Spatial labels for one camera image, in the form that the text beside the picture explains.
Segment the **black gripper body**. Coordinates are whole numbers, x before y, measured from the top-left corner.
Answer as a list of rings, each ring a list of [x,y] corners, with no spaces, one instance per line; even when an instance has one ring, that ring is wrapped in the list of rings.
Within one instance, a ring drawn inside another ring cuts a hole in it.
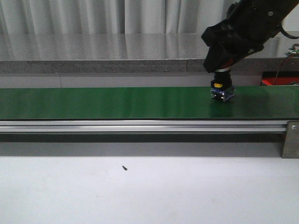
[[[278,14],[235,14],[207,27],[201,38],[208,56],[248,56],[278,33]]]

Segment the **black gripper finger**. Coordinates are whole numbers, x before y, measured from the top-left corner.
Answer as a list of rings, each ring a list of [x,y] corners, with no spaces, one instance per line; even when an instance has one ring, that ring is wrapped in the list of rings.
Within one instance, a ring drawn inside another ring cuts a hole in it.
[[[233,45],[212,44],[203,66],[208,73],[227,68],[233,65],[235,55],[236,47]]]

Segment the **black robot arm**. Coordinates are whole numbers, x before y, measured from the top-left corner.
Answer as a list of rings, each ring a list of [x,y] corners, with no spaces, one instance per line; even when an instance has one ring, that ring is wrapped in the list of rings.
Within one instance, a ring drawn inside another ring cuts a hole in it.
[[[201,36],[209,47],[203,63],[206,71],[229,67],[263,50],[298,4],[297,0],[241,0],[232,4],[226,18],[207,27]]]

